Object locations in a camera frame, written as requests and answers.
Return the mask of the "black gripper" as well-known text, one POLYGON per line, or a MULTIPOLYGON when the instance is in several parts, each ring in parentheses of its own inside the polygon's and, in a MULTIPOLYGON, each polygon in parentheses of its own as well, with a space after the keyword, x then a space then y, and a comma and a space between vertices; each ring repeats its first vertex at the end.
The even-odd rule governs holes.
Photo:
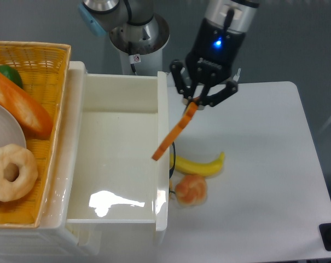
POLYGON ((185 59, 191 84, 185 84, 181 71, 185 69, 182 61, 173 60, 170 63, 175 87, 178 94, 183 96, 183 103, 189 105, 194 102, 202 107, 215 107, 224 100, 238 92, 238 82, 231 76, 231 67, 242 46, 246 34, 231 29, 224 31, 207 19, 203 19, 191 51, 185 59), (199 83, 210 82, 210 76, 214 74, 213 84, 219 84, 226 79, 225 87, 219 92, 203 97, 194 97, 199 83))

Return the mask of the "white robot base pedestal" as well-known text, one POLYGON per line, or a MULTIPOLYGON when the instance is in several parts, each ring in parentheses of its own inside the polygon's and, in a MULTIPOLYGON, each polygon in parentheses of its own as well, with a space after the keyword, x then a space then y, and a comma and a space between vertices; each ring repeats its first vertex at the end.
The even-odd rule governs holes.
POLYGON ((111 30, 109 38, 119 53, 124 75, 156 76, 162 71, 162 51, 170 30, 160 15, 154 14, 149 23, 141 26, 125 23, 111 30))

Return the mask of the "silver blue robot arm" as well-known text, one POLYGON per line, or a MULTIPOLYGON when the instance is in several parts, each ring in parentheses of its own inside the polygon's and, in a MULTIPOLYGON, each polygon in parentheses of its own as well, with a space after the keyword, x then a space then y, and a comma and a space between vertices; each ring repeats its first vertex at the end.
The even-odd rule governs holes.
MULTIPOLYGON (((184 103, 215 107, 238 91, 231 67, 259 7, 258 1, 210 1, 195 42, 170 73, 184 103)), ((78 11, 90 31, 108 35, 125 75, 153 76, 162 69, 170 38, 153 1, 81 1, 78 11)))

